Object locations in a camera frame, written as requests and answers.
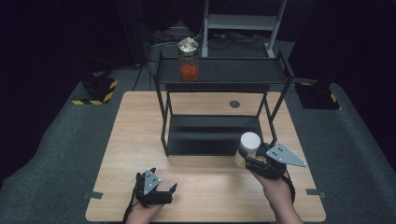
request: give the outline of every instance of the hand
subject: hand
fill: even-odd
[[[266,179],[251,172],[262,184],[265,198],[274,211],[278,223],[303,223],[294,209],[288,184],[281,178],[277,180]]]
[[[129,214],[126,220],[127,224],[149,224],[151,219],[163,208],[165,204],[154,204],[148,207],[143,206],[141,203],[137,203],[137,199],[134,199],[133,204],[136,205],[132,208],[132,212]]]

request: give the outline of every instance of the gray carpet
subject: gray carpet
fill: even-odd
[[[211,41],[212,48],[224,43]],[[293,43],[276,41],[289,55]],[[175,46],[164,47],[176,56]],[[265,57],[262,42],[209,50],[209,56]],[[0,192],[0,223],[90,223],[85,218],[122,95],[131,91],[139,70],[118,68],[119,81],[107,105],[64,108],[43,136],[35,157],[5,180]],[[153,91],[146,67],[135,91]],[[342,88],[333,84],[341,110],[303,109],[294,88],[286,103],[322,199],[323,223],[394,223],[396,175]]]

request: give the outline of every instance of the black metal shelf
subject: black metal shelf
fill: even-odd
[[[235,154],[242,133],[262,136],[255,116],[178,116],[170,121],[168,150],[173,155]]]
[[[164,58],[159,50],[153,68],[153,78],[163,115],[162,142],[165,155],[233,155],[245,132],[262,136],[259,116],[265,108],[273,140],[276,112],[294,77],[288,62],[279,52],[276,58],[202,58],[199,77],[183,82],[178,74],[178,59]],[[271,112],[266,96],[272,84],[285,85]],[[164,85],[166,102],[160,85]],[[171,92],[251,92],[262,93],[262,102],[255,116],[180,115],[173,111]],[[167,118],[170,115],[169,127]],[[166,128],[169,129],[165,141]]]

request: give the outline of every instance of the cable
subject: cable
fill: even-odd
[[[119,11],[120,19],[121,19],[121,22],[122,22],[122,28],[123,28],[123,30],[125,32],[126,38],[128,39],[129,50],[131,51],[131,54],[134,55],[134,48],[132,48],[131,41],[130,41],[131,38],[128,35],[128,31],[126,30],[126,27],[125,27],[125,22],[124,22],[124,20],[123,20],[123,18],[121,16],[120,5],[119,5],[119,1],[118,0],[116,0],[116,5],[117,5],[117,10]]]
[[[76,45],[77,45],[79,51],[81,51],[81,52],[84,53],[85,55],[89,56],[90,58],[92,58],[92,59],[94,59],[94,60],[96,60],[96,61],[98,61],[98,62],[100,62],[100,63],[104,63],[104,64],[107,64],[107,65],[110,65],[110,66],[114,66],[114,67],[118,67],[118,68],[131,68],[131,69],[136,69],[136,68],[133,68],[133,67],[121,66],[121,65],[114,64],[114,63],[106,62],[106,61],[104,61],[104,60],[101,60],[101,59],[99,59],[99,58],[97,58],[97,57],[91,55],[90,53],[88,53],[87,51],[85,51],[84,49],[82,49],[82,47],[81,47],[80,44],[78,43],[78,41],[77,41],[77,39],[76,39],[76,37],[75,37],[73,31],[72,31],[72,29],[70,28],[69,24],[67,23],[66,18],[64,17],[64,14],[63,14],[62,11],[61,11],[61,8],[60,8],[59,5],[58,5],[58,1],[55,0],[54,3],[55,3],[56,8],[57,8],[58,11],[59,11],[59,14],[61,15],[61,18],[62,18],[62,21],[64,22],[64,25],[66,26],[67,30],[69,31],[70,35],[72,36],[72,38],[73,38],[74,42],[76,43]]]
[[[149,67],[149,64],[146,63],[146,68],[148,69],[148,90],[151,91],[151,79],[152,79],[152,74],[151,74],[151,68]]]
[[[225,3],[225,6],[224,6],[224,8],[221,10],[221,13],[220,13],[220,14],[224,14],[225,9],[228,7],[228,5],[230,5],[230,2],[231,2],[231,0],[228,0],[228,1]]]
[[[224,48],[221,48],[221,49],[216,49],[216,48],[213,48],[212,46],[210,46],[209,45],[209,43],[207,44],[207,46],[209,47],[209,48],[211,48],[211,49],[214,49],[214,50],[223,50],[223,49],[227,49],[227,48],[229,48],[232,44],[233,44],[233,37],[232,36],[230,36],[229,35],[229,39],[225,39],[225,38],[220,38],[220,39],[218,39],[218,38],[215,38],[215,40],[217,40],[218,42],[227,42],[227,41],[229,41],[229,40],[231,40],[231,43],[228,45],[228,46],[226,46],[226,47],[224,47]]]
[[[194,37],[193,39],[196,39],[198,36],[202,35],[202,29],[204,28],[204,24],[205,24],[205,8],[204,8],[204,14],[202,16],[202,23],[201,23],[201,29],[198,32],[198,35],[196,37]]]
[[[139,81],[140,74],[142,73],[142,70],[143,70],[143,66],[140,66],[140,71],[139,71],[139,74],[137,74],[136,80],[134,81],[134,86],[132,87],[132,91],[134,91],[134,88],[136,87],[136,84]]]
[[[135,205],[137,205],[137,204],[139,204],[140,202],[137,202],[137,203],[134,203],[133,205],[132,205],[132,207],[134,207]]]
[[[165,43],[160,43],[160,44],[156,44],[156,45],[151,45],[152,48],[158,48],[158,47],[162,47],[162,46],[174,46],[177,45],[178,42],[165,42]]]
[[[163,42],[174,42],[177,39],[173,35],[169,35],[162,32],[156,32],[153,35],[152,44],[158,44]]]
[[[234,42],[238,43],[238,44],[255,44],[255,43],[260,43],[260,42],[268,40],[268,38],[266,38],[266,37],[257,37],[253,41],[250,41],[251,39],[252,39],[252,37],[247,37],[247,36],[241,36],[241,37],[234,36],[233,37]]]

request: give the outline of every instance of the jar lid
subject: jar lid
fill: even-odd
[[[198,53],[198,43],[190,37],[182,39],[177,46],[178,53],[182,56],[194,56]]]
[[[262,140],[257,134],[251,132],[242,134],[241,148],[247,153],[255,152],[261,144]]]

